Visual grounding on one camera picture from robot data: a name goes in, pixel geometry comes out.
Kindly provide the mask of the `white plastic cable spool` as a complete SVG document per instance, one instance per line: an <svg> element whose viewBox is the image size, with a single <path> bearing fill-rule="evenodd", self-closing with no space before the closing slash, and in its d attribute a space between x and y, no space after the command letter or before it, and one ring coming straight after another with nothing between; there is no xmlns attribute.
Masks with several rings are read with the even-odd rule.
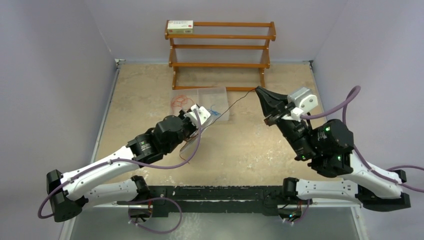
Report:
<svg viewBox="0 0 424 240"><path fill-rule="evenodd" d="M212 121L208 126L202 129L198 129L194 136L189 138L183 147L179 150L178 156L181 160L188 162L190 161L197 153L200 147L200 140L202 138L203 133L206 131L208 127L214 124Z"/></svg>

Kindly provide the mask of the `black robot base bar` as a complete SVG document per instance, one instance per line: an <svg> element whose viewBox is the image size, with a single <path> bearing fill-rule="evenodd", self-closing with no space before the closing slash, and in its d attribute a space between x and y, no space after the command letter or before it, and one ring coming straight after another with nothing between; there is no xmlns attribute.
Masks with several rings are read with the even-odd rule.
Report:
<svg viewBox="0 0 424 240"><path fill-rule="evenodd" d="M148 186L142 177L134 180L137 195L126 204L146 205L154 218L178 212L278 216L284 215L289 205L298 209L311 203L297 197L293 178L284 180L283 185L256 186Z"/></svg>

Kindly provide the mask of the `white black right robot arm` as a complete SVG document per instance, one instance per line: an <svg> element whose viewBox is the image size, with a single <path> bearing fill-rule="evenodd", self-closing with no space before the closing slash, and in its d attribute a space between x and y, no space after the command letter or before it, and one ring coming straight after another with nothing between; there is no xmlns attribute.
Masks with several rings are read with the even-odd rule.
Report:
<svg viewBox="0 0 424 240"><path fill-rule="evenodd" d="M361 159L355 150L354 134L340 119L330 119L312 128L310 114L319 101L307 87L285 95L262 86L255 88L264 122L277 126L295 152L296 161L307 165L324 181L287 177L280 196L288 204L312 199L344 200L376 212L391 212L411 207L403 191L403 170L385 170Z"/></svg>

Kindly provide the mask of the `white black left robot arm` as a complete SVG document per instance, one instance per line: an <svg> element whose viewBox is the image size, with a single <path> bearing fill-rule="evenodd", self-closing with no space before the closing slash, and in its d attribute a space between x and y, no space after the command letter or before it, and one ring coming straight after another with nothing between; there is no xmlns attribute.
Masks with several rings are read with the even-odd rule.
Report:
<svg viewBox="0 0 424 240"><path fill-rule="evenodd" d="M107 181L143 167L160 169L157 161L181 143L198 140L210 120L209 111L195 104L188 111L166 116L155 127L96 162L70 172L50 171L46 175L47 197L38 209L38 217L60 223L97 205L116 201L146 203L149 188L143 177L110 184Z"/></svg>

